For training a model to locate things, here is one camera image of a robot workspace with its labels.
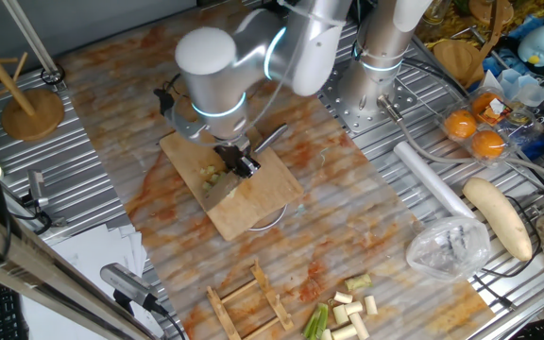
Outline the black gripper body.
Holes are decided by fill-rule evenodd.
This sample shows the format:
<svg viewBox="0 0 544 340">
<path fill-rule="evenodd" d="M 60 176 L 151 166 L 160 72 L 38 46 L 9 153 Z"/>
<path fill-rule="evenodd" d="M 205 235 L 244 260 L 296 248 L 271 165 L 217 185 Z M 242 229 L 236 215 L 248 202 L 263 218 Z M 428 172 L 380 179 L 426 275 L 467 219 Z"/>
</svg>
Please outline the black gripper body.
<svg viewBox="0 0 544 340">
<path fill-rule="evenodd" d="M 222 159 L 226 166 L 238 166 L 241 159 L 247 155 L 236 145 L 217 145 L 214 151 Z"/>
</svg>

